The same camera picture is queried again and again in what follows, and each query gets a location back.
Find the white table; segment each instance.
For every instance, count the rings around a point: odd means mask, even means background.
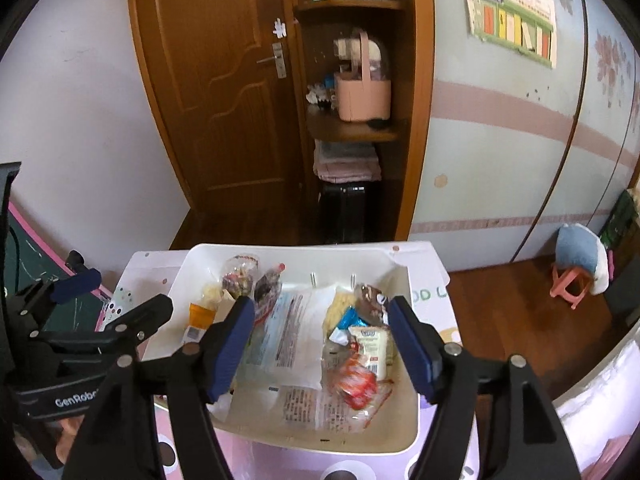
[[[445,341],[460,341],[453,308],[446,291],[449,275],[429,242],[389,242],[370,244],[409,269],[413,306],[421,321],[436,327]],[[187,251],[150,251],[135,253],[125,268],[111,303],[98,327],[128,312],[156,294],[168,294],[187,255]],[[392,456],[361,456],[315,453],[276,448],[249,442],[216,430],[231,471],[236,478],[259,480],[324,480],[331,472],[347,470],[357,480],[406,480],[428,434],[435,407],[426,403],[420,409],[420,429],[416,442],[405,452]],[[156,407],[159,440],[172,446],[173,436],[168,413]],[[478,432],[474,423],[465,469],[461,479],[478,477]],[[165,467],[167,480],[181,480],[178,463]]]

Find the metal screw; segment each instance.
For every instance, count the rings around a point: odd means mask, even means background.
[[[518,354],[512,355],[510,361],[516,368],[524,368],[527,365],[527,360]]]
[[[131,363],[133,362],[133,357],[131,357],[129,354],[123,354],[120,357],[118,357],[118,366],[120,368],[126,368],[127,366],[130,366]]]
[[[182,347],[182,353],[185,355],[196,355],[199,351],[200,351],[200,345],[194,342],[186,343]]]
[[[462,346],[460,346],[458,343],[447,343],[446,345],[444,345],[444,351],[447,354],[456,357],[462,354]]]

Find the door handle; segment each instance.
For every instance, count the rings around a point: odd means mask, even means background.
[[[278,79],[284,79],[287,76],[287,66],[284,63],[284,51],[282,50],[281,43],[271,43],[273,49],[273,56],[259,59],[256,64],[266,63],[268,61],[276,62],[276,72],[278,72]]]

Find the orange stool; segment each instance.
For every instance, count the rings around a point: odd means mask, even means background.
[[[571,267],[567,269],[562,276],[558,276],[558,267],[554,264],[553,269],[551,270],[551,275],[554,279],[554,284],[549,291],[549,294],[552,298],[556,296],[560,296],[564,298],[569,303],[571,303],[571,309],[574,310],[575,307],[578,306],[578,303],[582,301],[587,295],[587,291],[591,287],[591,282],[593,281],[592,276],[584,270],[582,267]],[[566,290],[570,283],[578,278],[578,283],[580,283],[580,294],[578,296],[574,296],[570,292]]]

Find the white plastic tray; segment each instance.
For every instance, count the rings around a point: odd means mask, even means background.
[[[166,357],[178,349],[189,320],[189,304],[197,303],[204,285],[219,280],[226,260],[241,253],[257,256],[260,270],[284,263],[286,270],[282,273],[282,281],[285,286],[339,285],[352,288],[355,283],[369,283],[378,286],[389,297],[402,295],[411,301],[408,269],[396,264],[380,248],[201,244],[187,254],[169,291],[174,302],[174,314],[149,339],[143,360]],[[266,417],[269,409],[266,403],[269,401],[261,401],[266,397],[260,392],[246,391],[241,396],[238,396],[238,391],[234,394],[234,403],[242,402],[245,407],[241,410],[242,420],[220,422],[212,417],[212,423],[221,430],[271,446],[331,453],[400,453],[409,448],[418,436],[418,395],[399,356],[390,378],[394,381],[393,393],[363,433],[336,434],[270,424]]]

